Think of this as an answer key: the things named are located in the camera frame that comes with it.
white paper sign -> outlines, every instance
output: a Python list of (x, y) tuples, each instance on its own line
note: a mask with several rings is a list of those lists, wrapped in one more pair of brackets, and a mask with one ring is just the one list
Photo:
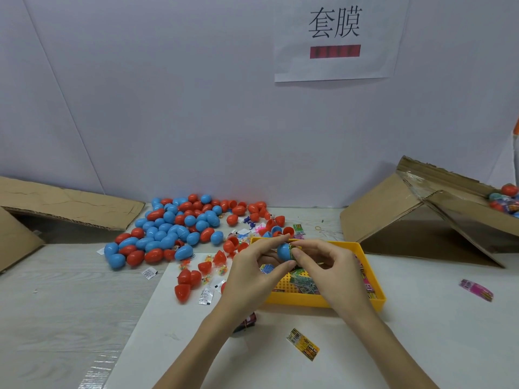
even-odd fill
[(393, 76), (409, 0), (277, 0), (276, 82)]

white wall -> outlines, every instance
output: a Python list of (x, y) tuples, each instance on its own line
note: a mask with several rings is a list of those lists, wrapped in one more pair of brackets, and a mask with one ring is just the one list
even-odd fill
[(23, 0), (0, 0), (0, 175), (103, 192)]
[(394, 77), (283, 84), (273, 0), (26, 2), (113, 195), (341, 206), (403, 154), (487, 181), (517, 118), (519, 0), (412, 0)]

cardboard box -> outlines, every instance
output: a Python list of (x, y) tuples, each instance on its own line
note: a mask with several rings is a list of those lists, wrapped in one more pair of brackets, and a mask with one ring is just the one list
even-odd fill
[(105, 230), (125, 230), (143, 202), (0, 177), (0, 271), (45, 242), (13, 214), (29, 214)]
[(498, 190), (402, 157), (397, 170), (341, 212), (344, 239), (368, 254), (504, 267), (519, 251), (519, 218), (491, 209)]

yellow basket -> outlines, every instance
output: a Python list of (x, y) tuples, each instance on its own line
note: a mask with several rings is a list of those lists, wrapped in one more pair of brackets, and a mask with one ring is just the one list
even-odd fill
[[(264, 237), (253, 237), (251, 239), (251, 243), (256, 242), (260, 239), (265, 239)], [(290, 239), (290, 242), (295, 242), (297, 239)], [(362, 263), (364, 267), (364, 274), (366, 278), (370, 281), (373, 290), (375, 291), (376, 299), (370, 299), (373, 308), (376, 311), (382, 310), (384, 303), (386, 302), (386, 296), (384, 295), (384, 291), (380, 287), (377, 277), (373, 273), (371, 269), (370, 263), (367, 261), (366, 255), (364, 255), (364, 251), (360, 247), (359, 243), (351, 243), (351, 242), (335, 242), (328, 241), (328, 243), (332, 243), (341, 248), (346, 248), (351, 250), (359, 261)], [(290, 283), (290, 275), (287, 274), (282, 278), (281, 281), (278, 282), (276, 289), (282, 289), (284, 292), (272, 292), (267, 299), (267, 303), (274, 304), (291, 304), (293, 306), (308, 306), (308, 307), (327, 307), (330, 305), (324, 300), (324, 298), (320, 294), (301, 294), (297, 291), (297, 288)]]

pile of plastic eggs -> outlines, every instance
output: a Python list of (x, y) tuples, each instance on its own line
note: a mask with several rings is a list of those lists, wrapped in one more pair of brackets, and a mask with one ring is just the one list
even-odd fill
[(130, 233), (117, 236), (105, 246), (104, 255), (114, 270), (125, 264), (138, 266), (143, 261), (156, 263), (163, 258), (181, 261), (193, 255), (193, 247), (199, 242), (219, 246), (224, 234), (215, 228), (220, 226), (220, 216), (227, 211), (232, 213), (227, 217), (230, 226), (236, 225), (238, 216), (247, 209), (251, 221), (271, 220), (265, 202), (247, 206), (245, 202), (212, 199), (211, 195), (202, 195), (200, 199), (197, 194), (176, 199), (154, 198), (152, 208), (144, 218), (135, 221)]
[(511, 214), (519, 218), (519, 188), (513, 184), (505, 184), (501, 187), (501, 193), (493, 192), (488, 196), (492, 209)]

